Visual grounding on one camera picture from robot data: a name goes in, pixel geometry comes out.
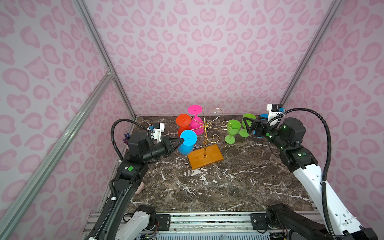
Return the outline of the green wine glass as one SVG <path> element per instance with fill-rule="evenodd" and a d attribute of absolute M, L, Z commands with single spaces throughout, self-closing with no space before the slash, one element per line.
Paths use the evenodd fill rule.
<path fill-rule="evenodd" d="M 240 131 L 241 123 L 238 120 L 229 120 L 227 123 L 228 135 L 225 137 L 227 144 L 234 144 L 236 141 L 235 135 Z"/>
<path fill-rule="evenodd" d="M 246 118 L 245 120 L 242 120 L 242 126 L 243 128 L 239 131 L 239 135 L 243 138 L 247 138 L 249 136 L 249 133 L 246 128 L 246 124 L 250 127 L 252 125 L 253 120 L 255 120 L 257 117 L 254 114 L 246 113 L 244 114 L 243 118 Z"/>

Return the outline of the green wine glass front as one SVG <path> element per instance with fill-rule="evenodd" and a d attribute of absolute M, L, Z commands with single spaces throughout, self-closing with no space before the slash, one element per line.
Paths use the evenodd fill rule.
<path fill-rule="evenodd" d="M 235 135 L 240 131 L 241 123 L 238 120 L 229 120 L 227 123 L 228 135 L 225 137 L 227 144 L 234 144 L 236 141 Z"/>

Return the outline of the blue wine glass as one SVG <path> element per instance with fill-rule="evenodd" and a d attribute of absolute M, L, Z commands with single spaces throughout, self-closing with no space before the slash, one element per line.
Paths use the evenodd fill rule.
<path fill-rule="evenodd" d="M 260 116 L 258 116 L 257 120 L 258 121 L 261 121 L 263 123 L 267 123 L 268 122 L 268 114 L 261 114 Z M 254 136 L 257 137 L 258 139 L 262 139 L 263 136 L 262 134 L 256 134 L 256 132 L 254 132 Z"/>
<path fill-rule="evenodd" d="M 185 130 L 181 133 L 181 139 L 184 140 L 183 144 L 179 147 L 179 152 L 182 155 L 188 155 L 192 152 L 195 143 L 197 142 L 197 135 L 192 130 Z"/>

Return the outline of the blue wine glass front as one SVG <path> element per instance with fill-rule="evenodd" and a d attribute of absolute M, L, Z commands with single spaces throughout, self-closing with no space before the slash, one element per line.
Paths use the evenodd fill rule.
<path fill-rule="evenodd" d="M 268 122 L 268 114 L 261 114 L 260 116 L 258 116 L 257 120 L 258 121 L 261 121 L 263 123 L 267 123 Z M 257 137 L 258 139 L 262 139 L 263 136 L 262 134 L 256 134 L 256 132 L 254 132 L 254 136 Z"/>

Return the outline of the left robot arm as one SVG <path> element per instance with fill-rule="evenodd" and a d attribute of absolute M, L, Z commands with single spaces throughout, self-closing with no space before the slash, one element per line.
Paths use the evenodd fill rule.
<path fill-rule="evenodd" d="M 95 226 L 87 235 L 87 240 L 114 240 L 116 238 L 127 206 L 149 169 L 149 162 L 169 156 L 184 141 L 181 138 L 165 136 L 160 142 L 157 142 L 146 132 L 137 132 L 130 136 L 129 150 L 123 157 L 115 177 L 109 183 L 110 197 Z"/>

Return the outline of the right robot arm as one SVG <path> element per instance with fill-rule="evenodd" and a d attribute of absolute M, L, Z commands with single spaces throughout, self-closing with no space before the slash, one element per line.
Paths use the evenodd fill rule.
<path fill-rule="evenodd" d="M 327 182 L 325 171 L 310 150 L 302 146 L 306 129 L 296 118 L 286 118 L 277 129 L 267 122 L 244 117 L 249 134 L 264 137 L 279 149 L 282 163 L 300 181 L 324 220 L 319 224 L 310 220 L 287 205 L 269 206 L 266 222 L 270 226 L 282 225 L 307 240 L 376 240 L 372 228 L 365 228 L 342 203 L 331 187 L 323 190 Z"/>

